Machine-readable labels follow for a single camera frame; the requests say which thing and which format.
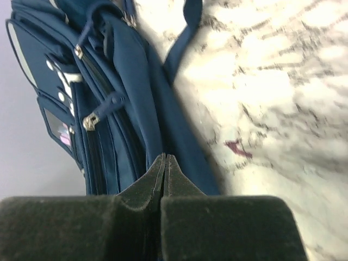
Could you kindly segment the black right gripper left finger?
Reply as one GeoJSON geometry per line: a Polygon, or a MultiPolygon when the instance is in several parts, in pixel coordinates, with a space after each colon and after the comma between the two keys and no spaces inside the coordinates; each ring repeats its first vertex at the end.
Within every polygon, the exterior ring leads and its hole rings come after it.
{"type": "Polygon", "coordinates": [[[157,260],[166,156],[118,195],[1,201],[1,260],[157,260]]]}

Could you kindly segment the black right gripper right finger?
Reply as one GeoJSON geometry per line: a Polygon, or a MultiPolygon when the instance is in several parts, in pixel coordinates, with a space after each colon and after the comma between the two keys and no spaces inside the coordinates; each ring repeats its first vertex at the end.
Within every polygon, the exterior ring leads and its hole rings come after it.
{"type": "Polygon", "coordinates": [[[294,216],[275,196],[208,196],[167,156],[163,260],[306,260],[294,216]]]}

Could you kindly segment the navy blue student backpack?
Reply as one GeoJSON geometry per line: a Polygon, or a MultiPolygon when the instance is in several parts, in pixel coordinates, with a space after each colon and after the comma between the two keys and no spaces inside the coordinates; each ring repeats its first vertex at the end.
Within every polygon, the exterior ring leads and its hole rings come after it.
{"type": "Polygon", "coordinates": [[[50,137],[75,161],[88,194],[118,194],[162,153],[205,194],[219,188],[172,88],[195,35],[201,1],[186,1],[186,27],[165,61],[137,31],[123,1],[12,1],[6,28],[37,94],[50,137]]]}

